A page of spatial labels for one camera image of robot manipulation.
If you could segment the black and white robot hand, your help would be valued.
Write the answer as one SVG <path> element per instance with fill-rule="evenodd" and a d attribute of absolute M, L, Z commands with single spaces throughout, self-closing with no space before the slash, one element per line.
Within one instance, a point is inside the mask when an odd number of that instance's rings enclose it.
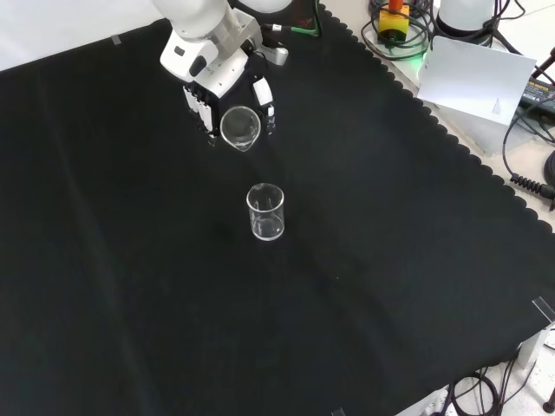
<path fill-rule="evenodd" d="M 264 71 L 254 59 L 269 61 L 274 57 L 264 44 L 258 25 L 240 24 L 238 33 L 229 40 L 210 36 L 186 40 L 173 31 L 164 48 L 160 63 L 165 70 L 182 83 L 187 105 L 201 123 L 203 131 L 212 139 L 223 138 L 228 144 L 245 152 L 251 145 L 222 131 L 225 120 L 235 110 L 249 111 L 257 122 L 254 137 L 275 131 L 273 95 Z M 257 106 L 228 108 L 220 111 L 222 100 L 244 80 L 250 83 Z"/>

